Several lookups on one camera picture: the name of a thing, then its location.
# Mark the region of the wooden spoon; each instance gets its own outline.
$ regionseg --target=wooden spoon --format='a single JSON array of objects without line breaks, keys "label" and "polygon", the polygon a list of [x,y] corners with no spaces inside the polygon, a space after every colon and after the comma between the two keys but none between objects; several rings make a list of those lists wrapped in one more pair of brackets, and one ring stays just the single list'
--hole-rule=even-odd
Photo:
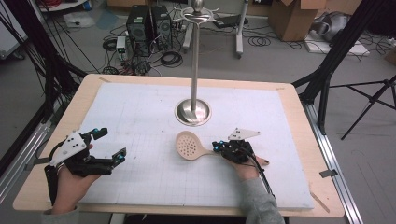
[{"label": "wooden spoon", "polygon": [[204,155],[216,155],[214,151],[204,148],[198,136],[189,131],[177,135],[176,149],[178,154],[188,161],[196,160]]}]

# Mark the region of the gray sleeve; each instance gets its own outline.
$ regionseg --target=gray sleeve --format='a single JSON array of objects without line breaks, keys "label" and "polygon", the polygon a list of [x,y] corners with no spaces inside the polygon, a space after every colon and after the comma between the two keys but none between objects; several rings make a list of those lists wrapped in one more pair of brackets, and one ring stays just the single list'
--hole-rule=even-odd
[{"label": "gray sleeve", "polygon": [[242,182],[242,211],[247,216],[247,224],[284,224],[285,220],[277,210],[276,199],[268,194],[260,178]]},{"label": "gray sleeve", "polygon": [[51,210],[41,214],[41,224],[78,224],[79,209],[61,215],[51,215]]}]

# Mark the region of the round metal base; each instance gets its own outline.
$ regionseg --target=round metal base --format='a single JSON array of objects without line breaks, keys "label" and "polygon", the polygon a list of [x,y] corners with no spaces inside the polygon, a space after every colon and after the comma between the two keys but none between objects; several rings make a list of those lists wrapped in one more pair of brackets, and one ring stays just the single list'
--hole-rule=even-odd
[{"label": "round metal base", "polygon": [[200,126],[207,123],[212,116],[212,109],[203,100],[196,100],[196,109],[191,110],[191,99],[183,100],[175,108],[175,116],[180,123],[187,126]]}]

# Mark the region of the grid paper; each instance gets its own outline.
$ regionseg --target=grid paper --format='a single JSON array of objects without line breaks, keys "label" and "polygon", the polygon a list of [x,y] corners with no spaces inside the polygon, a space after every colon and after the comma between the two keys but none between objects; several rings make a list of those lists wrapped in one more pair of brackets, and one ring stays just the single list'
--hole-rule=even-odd
[{"label": "grid paper", "polygon": [[190,87],[102,84],[79,131],[108,128],[108,135],[92,141],[96,158],[110,158],[123,147],[127,156],[82,202],[238,207],[241,189],[232,166],[217,155],[185,161],[177,154],[176,136],[191,131],[211,149],[213,141],[228,141],[241,128],[261,132],[247,141],[271,162],[265,175],[278,207],[313,208],[277,91],[199,87],[198,98],[212,109],[210,121],[199,127],[175,117],[175,107],[187,98]]}]

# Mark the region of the aluminum rail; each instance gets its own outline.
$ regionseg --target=aluminum rail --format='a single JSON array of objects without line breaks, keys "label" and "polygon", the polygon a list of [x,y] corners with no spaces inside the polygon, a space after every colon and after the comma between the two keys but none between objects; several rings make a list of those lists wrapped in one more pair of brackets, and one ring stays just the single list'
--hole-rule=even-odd
[{"label": "aluminum rail", "polygon": [[323,159],[326,161],[329,170],[335,170],[338,175],[332,177],[332,182],[337,189],[338,195],[340,196],[341,203],[346,211],[346,217],[350,224],[362,224],[361,214],[359,213],[358,207],[353,200],[352,194],[347,186],[347,182],[344,178],[343,172],[335,158],[332,146],[330,145],[329,138],[323,135],[317,125],[318,113],[313,105],[307,105],[303,103],[305,114],[307,115],[309,122],[312,127],[312,131],[317,138]]}]

